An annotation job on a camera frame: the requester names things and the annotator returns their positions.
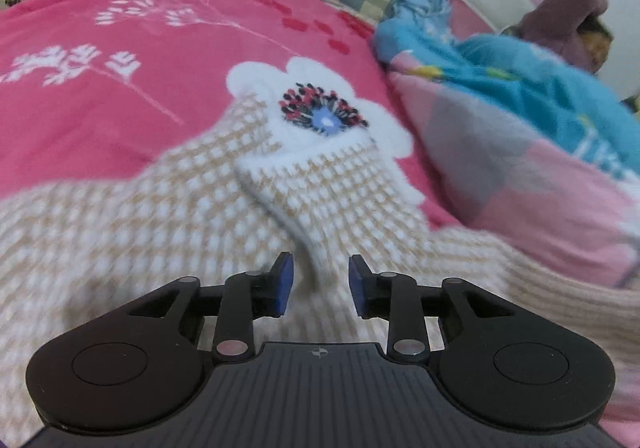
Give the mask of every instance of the beige knitted garment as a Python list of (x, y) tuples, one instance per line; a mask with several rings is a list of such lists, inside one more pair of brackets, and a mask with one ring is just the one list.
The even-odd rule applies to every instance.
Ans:
[(60, 183), (0, 203), (0, 440), (9, 448), (42, 427), (24, 373), (44, 343), (186, 274), (216, 285), (293, 251), (233, 173), (238, 157), (278, 148), (263, 121), (261, 103), (237, 101), (131, 181)]
[[(449, 228), (431, 232), (415, 208), (402, 202), (364, 130), (351, 129), (314, 149), (244, 158), (238, 170), (287, 228), (307, 244), (324, 292), (291, 302), (289, 329), (295, 340), (379, 341), (386, 323), (359, 320), (348, 288), (348, 257), (361, 254), (374, 272), (412, 275), (421, 285), (440, 286), (461, 277), (516, 305), (586, 336), (604, 348), (628, 380), (640, 367), (640, 292), (597, 287), (567, 279), (540, 266), (489, 233)], [(428, 320), (430, 340), (440, 338)], [(614, 397), (628, 408), (627, 388)]]

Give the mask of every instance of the floral print blanket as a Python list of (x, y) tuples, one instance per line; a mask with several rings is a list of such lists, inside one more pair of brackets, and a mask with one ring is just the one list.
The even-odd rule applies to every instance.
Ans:
[(319, 0), (25, 0), (0, 22), (0, 197), (132, 177), (260, 91), (293, 142), (370, 125), (408, 200), (436, 227), (455, 222), (370, 28)]

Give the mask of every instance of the light blue cloth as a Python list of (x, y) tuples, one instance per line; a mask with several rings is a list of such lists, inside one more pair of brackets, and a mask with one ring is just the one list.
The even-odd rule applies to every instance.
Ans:
[(640, 124), (606, 86), (548, 50), (490, 34), (444, 44), (396, 18), (378, 26), (373, 45), (384, 63), (409, 51), (422, 65), (441, 69), (449, 88), (517, 115), (613, 178), (640, 174)]
[(444, 43), (454, 41), (449, 27), (449, 0), (393, 0), (392, 8), (394, 18), (412, 23)]

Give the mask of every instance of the crosshair symbol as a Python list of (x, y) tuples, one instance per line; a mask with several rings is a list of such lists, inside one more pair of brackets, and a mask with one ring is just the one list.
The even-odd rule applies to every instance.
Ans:
[(326, 356), (329, 351), (327, 349), (323, 349), (322, 347), (316, 347), (311, 351), (311, 353), (318, 358), (322, 358), (323, 356)]

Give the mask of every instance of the drawer handle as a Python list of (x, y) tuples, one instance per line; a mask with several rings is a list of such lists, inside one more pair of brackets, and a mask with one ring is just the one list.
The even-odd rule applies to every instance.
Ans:
[(22, 0), (5, 0), (4, 5), (7, 7), (13, 7), (16, 4), (19, 4)]

